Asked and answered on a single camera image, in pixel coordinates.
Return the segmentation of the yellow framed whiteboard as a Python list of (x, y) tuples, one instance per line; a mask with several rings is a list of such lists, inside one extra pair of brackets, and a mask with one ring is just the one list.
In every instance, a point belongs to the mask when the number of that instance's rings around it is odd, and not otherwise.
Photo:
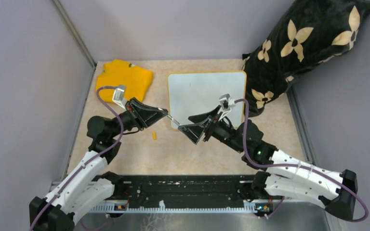
[(235, 100), (245, 97), (247, 76), (243, 71), (188, 72), (168, 75), (169, 112), (181, 125), (189, 116), (211, 111), (219, 98), (229, 94)]

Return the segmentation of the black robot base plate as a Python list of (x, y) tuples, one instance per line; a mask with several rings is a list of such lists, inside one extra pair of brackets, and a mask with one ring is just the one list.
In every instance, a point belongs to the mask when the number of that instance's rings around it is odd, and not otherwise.
[(168, 209), (241, 208), (244, 202), (275, 200), (254, 186), (254, 175), (123, 175), (110, 200), (129, 200), (128, 207)]

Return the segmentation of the yellow marker cap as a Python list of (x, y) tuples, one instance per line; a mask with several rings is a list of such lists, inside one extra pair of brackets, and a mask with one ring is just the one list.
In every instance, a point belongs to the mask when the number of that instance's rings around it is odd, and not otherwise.
[(153, 140), (157, 139), (157, 133), (155, 131), (152, 132), (152, 137), (153, 137)]

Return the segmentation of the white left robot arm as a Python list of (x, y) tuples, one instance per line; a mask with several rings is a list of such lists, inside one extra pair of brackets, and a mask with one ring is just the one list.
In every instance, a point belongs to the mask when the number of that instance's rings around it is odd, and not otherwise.
[(77, 223), (101, 201), (120, 199), (125, 193), (122, 176), (107, 172), (96, 175), (116, 157), (125, 131), (142, 131), (168, 115), (168, 110), (152, 107), (136, 98), (127, 101), (123, 113), (114, 117), (93, 116), (87, 123), (92, 138), (82, 160), (72, 172), (43, 198), (29, 204), (31, 231), (72, 231)]

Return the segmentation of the white whiteboard marker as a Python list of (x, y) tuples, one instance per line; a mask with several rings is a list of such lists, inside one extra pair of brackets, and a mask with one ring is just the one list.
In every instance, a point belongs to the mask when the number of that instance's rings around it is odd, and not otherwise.
[(177, 127), (180, 126), (181, 124), (170, 114), (167, 114), (167, 118), (174, 123)]

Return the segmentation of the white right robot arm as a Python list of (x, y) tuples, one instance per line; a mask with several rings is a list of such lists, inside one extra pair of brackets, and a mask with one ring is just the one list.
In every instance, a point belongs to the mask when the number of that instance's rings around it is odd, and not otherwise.
[(263, 141), (264, 134), (249, 119), (238, 128), (227, 124), (217, 106), (214, 110), (189, 116), (191, 124), (178, 130), (193, 143), (215, 138), (232, 150), (243, 153), (242, 161), (258, 170), (252, 193), (257, 198), (282, 196), (315, 204), (346, 221), (354, 220), (357, 175), (345, 169), (330, 171), (301, 161)]

